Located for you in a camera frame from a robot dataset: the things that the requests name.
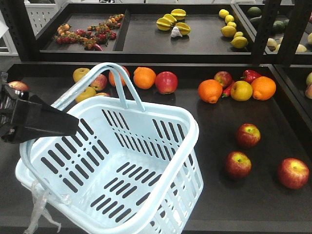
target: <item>shopping basket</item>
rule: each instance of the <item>shopping basket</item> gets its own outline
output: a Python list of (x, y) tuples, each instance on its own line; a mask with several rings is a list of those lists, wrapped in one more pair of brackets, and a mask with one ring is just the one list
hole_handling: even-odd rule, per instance
[[(75, 105), (68, 112), (79, 119), (75, 136), (21, 144), (16, 177), (29, 190), (34, 181), (40, 191), (50, 190), (48, 203), (90, 234), (180, 234), (203, 189), (192, 115), (142, 102), (124, 69), (108, 62), (52, 106), (63, 110), (106, 70), (119, 98)], [(126, 99), (119, 74), (134, 100)]]

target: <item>small fruit cluster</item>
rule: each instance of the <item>small fruit cluster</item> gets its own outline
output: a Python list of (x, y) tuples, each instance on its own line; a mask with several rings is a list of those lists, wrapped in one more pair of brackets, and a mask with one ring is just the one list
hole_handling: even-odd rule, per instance
[(221, 9), (219, 16), (224, 19), (226, 26), (221, 28), (221, 33), (226, 38), (233, 38), (231, 45), (236, 49), (243, 49), (248, 45), (247, 38), (244, 37), (243, 32), (238, 32), (234, 16), (230, 15), (229, 11)]
[(268, 100), (276, 91), (276, 83), (269, 77), (262, 76), (254, 70), (245, 70), (241, 80), (234, 81), (227, 71), (219, 71), (213, 79), (200, 83), (198, 94), (204, 102), (217, 103), (219, 98), (231, 96), (236, 101), (247, 101), (251, 97)]
[(171, 31), (171, 37), (182, 37), (188, 35), (191, 32), (191, 27), (184, 22), (177, 22), (178, 20), (184, 20), (186, 17), (186, 11), (183, 9), (174, 9), (170, 14), (165, 14), (163, 17), (156, 21), (156, 25), (161, 31)]
[[(128, 69), (124, 66), (122, 67), (130, 77)], [(78, 82), (89, 71), (89, 68), (77, 68), (73, 72), (74, 82)], [(122, 86), (125, 86), (126, 82), (122, 75), (120, 75), (120, 78)], [(112, 72), (109, 72), (108, 78), (104, 74), (98, 75), (90, 86), (76, 98), (76, 102), (81, 102), (93, 96), (110, 97), (110, 94), (103, 92), (103, 90), (107, 87), (108, 82), (111, 86), (116, 87), (114, 74)], [(156, 73), (148, 67), (137, 67), (134, 70), (133, 82), (138, 88), (145, 90), (150, 89), (155, 85), (160, 94), (171, 94), (176, 91), (178, 86), (178, 78), (174, 73), (164, 71), (156, 75)]]
[(99, 50), (102, 51), (101, 44), (107, 46), (108, 40), (114, 40), (117, 33), (113, 29), (119, 28), (121, 24), (118, 22), (124, 17), (123, 14), (110, 16), (108, 20), (99, 23), (98, 25), (91, 25), (87, 30), (77, 29), (70, 32), (71, 26), (67, 23), (61, 24), (57, 29), (57, 34), (54, 40), (58, 44), (72, 44), (80, 43), (85, 50)]
[(306, 91), (305, 96), (309, 99), (312, 99), (312, 72), (310, 72), (306, 78)]
[[(261, 134), (256, 125), (244, 123), (237, 129), (235, 139), (241, 148), (250, 149), (259, 143)], [(252, 162), (242, 151), (232, 151), (225, 159), (224, 169), (229, 178), (240, 180), (249, 175)], [(285, 187), (300, 189), (308, 182), (310, 171), (303, 161), (290, 157), (279, 163), (276, 174), (279, 182)]]

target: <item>fake fruit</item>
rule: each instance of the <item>fake fruit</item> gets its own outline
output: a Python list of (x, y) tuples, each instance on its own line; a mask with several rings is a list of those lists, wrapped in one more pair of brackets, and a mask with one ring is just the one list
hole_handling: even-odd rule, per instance
[(186, 11), (183, 9), (174, 9), (170, 13), (177, 20), (183, 20), (186, 17)]
[(261, 16), (261, 14), (262, 14), (262, 11), (257, 6), (250, 7), (247, 10), (247, 15), (250, 16), (250, 17), (259, 17), (259, 16)]
[(239, 180), (250, 173), (252, 162), (243, 152), (232, 151), (225, 159), (224, 169), (229, 178)]
[[(126, 71), (126, 73), (128, 74), (128, 76), (130, 76), (130, 73), (129, 73), (128, 69), (125, 68), (124, 66), (122, 66), (122, 68)], [(120, 76), (120, 78), (121, 78), (121, 84), (122, 84), (122, 86), (125, 86), (125, 85), (126, 85), (126, 82), (125, 82), (125, 80), (123, 79), (123, 77), (122, 77), (122, 75), (121, 75), (120, 73), (119, 73), (119, 76)], [(109, 74), (108, 74), (108, 81), (109, 81), (109, 83), (110, 83), (112, 86), (116, 87), (116, 83), (115, 83), (115, 80), (114, 80), (114, 74), (113, 74), (111, 71), (109, 71)]]
[(88, 86), (78, 97), (76, 97), (76, 102), (81, 102), (87, 98), (93, 97), (97, 94), (93, 87)]
[(241, 77), (241, 79), (251, 84), (251, 82), (253, 82), (255, 79), (261, 76), (262, 75), (259, 74), (258, 72), (251, 69), (247, 69), (243, 72), (243, 76)]
[(243, 49), (248, 45), (248, 40), (245, 37), (236, 37), (231, 41), (231, 45), (236, 49)]
[(81, 78), (83, 78), (88, 72), (90, 71), (89, 68), (81, 67), (77, 68), (73, 72), (73, 79), (74, 82), (77, 83)]
[(286, 158), (277, 167), (277, 178), (290, 189), (300, 189), (309, 180), (309, 168), (297, 158)]
[(310, 72), (306, 78), (306, 85), (309, 85), (312, 83), (312, 72)]
[(172, 23), (167, 18), (159, 18), (156, 21), (157, 27), (161, 31), (169, 31), (171, 29)]
[(309, 99), (312, 99), (312, 84), (309, 84), (305, 91), (305, 96)]
[(260, 101), (270, 99), (276, 91), (275, 81), (268, 77), (255, 79), (251, 86), (253, 88), (253, 98)]
[(201, 82), (198, 86), (199, 97), (207, 103), (215, 104), (222, 95), (222, 85), (214, 80), (207, 79)]
[(177, 27), (182, 35), (188, 35), (191, 32), (191, 27), (186, 23), (176, 23), (175, 27)]
[(218, 81), (221, 84), (222, 88), (225, 89), (232, 83), (233, 78), (229, 72), (220, 71), (214, 75), (214, 80)]
[(236, 28), (234, 28), (232, 26), (224, 26), (224, 27), (221, 28), (221, 33), (226, 38), (234, 37), (236, 32), (237, 32)]
[(236, 101), (247, 101), (252, 95), (253, 88), (246, 81), (236, 81), (231, 88), (231, 97)]
[(17, 89), (17, 90), (22, 90), (22, 91), (26, 91), (29, 90), (29, 87), (26, 83), (22, 82), (22, 81), (12, 81), (10, 83), (8, 83), (8, 85), (13, 88), (13, 89)]
[(244, 149), (249, 149), (258, 144), (261, 134), (257, 126), (252, 123), (244, 123), (239, 126), (235, 134), (238, 145)]
[(111, 95), (108, 93), (97, 93), (95, 96), (105, 96), (105, 97), (110, 97)]
[(229, 11), (225, 10), (225, 9), (221, 9), (219, 11), (219, 16), (224, 19), (227, 15), (229, 14)]
[(166, 18), (171, 22), (171, 25), (175, 24), (177, 22), (176, 18), (171, 14), (165, 14), (163, 18)]
[(134, 71), (133, 81), (140, 89), (151, 88), (156, 79), (156, 73), (148, 67), (138, 67)]
[(232, 15), (227, 15), (225, 18), (224, 18), (224, 22), (227, 24), (228, 22), (234, 22), (235, 19), (234, 19), (234, 16)]
[(96, 91), (101, 91), (106, 88), (107, 77), (103, 74), (99, 74), (96, 79), (90, 84)]
[(160, 94), (171, 94), (177, 89), (177, 76), (172, 72), (161, 72), (155, 78), (155, 86)]

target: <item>basket handle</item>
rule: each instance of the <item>basket handle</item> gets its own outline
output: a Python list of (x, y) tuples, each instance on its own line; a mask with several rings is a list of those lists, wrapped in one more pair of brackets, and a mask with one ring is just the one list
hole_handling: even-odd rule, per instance
[(117, 93), (123, 108), (128, 109), (128, 103), (121, 84), (120, 74), (126, 82), (126, 85), (133, 96), (139, 110), (145, 111), (145, 107), (136, 92), (132, 82), (126, 71), (118, 64), (112, 62), (104, 62), (94, 66), (82, 79), (80, 79), (75, 85), (73, 85), (67, 92), (65, 92), (58, 100), (56, 100), (51, 106), (64, 110), (79, 94), (81, 94), (94, 80), (95, 78), (106, 70), (111, 70), (114, 74), (114, 80), (116, 83)]
[[(121, 84), (120, 75), (124, 78), (130, 93), (132, 94), (133, 98), (135, 99), (139, 110), (145, 111), (145, 106), (143, 105), (139, 95), (136, 92), (132, 82), (126, 71), (120, 66), (115, 63), (111, 62), (104, 62), (94, 66), (82, 79), (79, 80), (75, 85), (73, 85), (69, 90), (67, 90), (59, 99), (57, 99), (51, 106), (59, 109), (64, 110), (81, 92), (83, 92), (93, 81), (94, 79), (106, 70), (111, 70), (114, 74), (117, 93), (123, 108), (128, 108), (128, 103), (126, 101), (125, 93), (123, 90), (123, 86)], [(35, 169), (35, 167), (31, 163), (31, 149), (34, 144), (35, 140), (29, 140), (22, 144), (20, 144), (19, 152), (20, 157), (24, 163), (24, 165), (33, 173), (36, 179), (39, 181), (43, 189), (49, 189), (51, 193), (53, 193), (62, 203), (69, 204), (70, 200), (67, 196), (62, 196), (59, 193), (56, 193), (53, 187), (49, 184), (49, 181), (46, 178), (43, 178), (39, 172)]]

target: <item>orange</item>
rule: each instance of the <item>orange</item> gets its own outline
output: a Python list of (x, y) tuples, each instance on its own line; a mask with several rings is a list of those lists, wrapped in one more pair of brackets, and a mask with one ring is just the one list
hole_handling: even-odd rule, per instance
[[(127, 72), (128, 76), (130, 76), (130, 73), (129, 73), (128, 69), (125, 68), (124, 66), (122, 66), (122, 67), (123, 67), (123, 69)], [(121, 75), (120, 73), (119, 73), (119, 75), (120, 75), (120, 77), (121, 77), (121, 84), (122, 84), (122, 86), (125, 86), (125, 85), (126, 85), (125, 80), (123, 79), (123, 77), (122, 77), (122, 75)], [(116, 83), (115, 83), (115, 80), (114, 80), (114, 74), (113, 74), (111, 71), (109, 71), (108, 80), (109, 80), (109, 83), (110, 83), (112, 86), (116, 87)]]
[(221, 97), (222, 91), (222, 85), (214, 79), (204, 80), (198, 87), (200, 98), (208, 103), (216, 103)]
[(253, 88), (253, 98), (261, 101), (271, 98), (276, 91), (274, 80), (268, 77), (258, 77), (251, 86)]
[(138, 67), (136, 68), (133, 76), (133, 81), (137, 87), (140, 89), (151, 88), (156, 79), (156, 73), (148, 67)]

